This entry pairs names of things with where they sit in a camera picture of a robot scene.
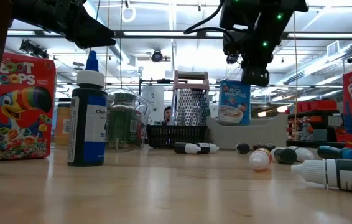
orange bottle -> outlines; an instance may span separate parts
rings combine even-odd
[[[71,99],[60,98],[58,101],[54,143],[56,146],[67,146],[70,132]]]

person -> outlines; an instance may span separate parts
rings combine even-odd
[[[167,106],[164,110],[164,120],[162,121],[162,125],[169,125],[170,124],[170,114],[171,114],[171,107]]]

cereal bowl image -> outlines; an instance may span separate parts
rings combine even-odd
[[[244,117],[241,110],[232,106],[220,106],[219,111],[219,119],[227,123],[238,124]]]

white bottle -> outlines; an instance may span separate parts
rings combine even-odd
[[[219,151],[219,147],[210,143],[175,143],[174,151],[179,154],[214,154]]]
[[[249,156],[249,165],[254,170],[264,170],[271,163],[271,153],[267,149],[256,149]]]
[[[304,162],[305,160],[314,159],[314,154],[306,148],[295,147],[295,146],[289,146],[288,148],[296,152],[297,160],[299,162]]]
[[[352,191],[352,159],[307,160],[291,166],[291,172],[307,182]]]

blue bottle cap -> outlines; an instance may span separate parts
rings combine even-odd
[[[99,61],[97,60],[97,53],[94,50],[89,53],[85,70],[99,71]]]

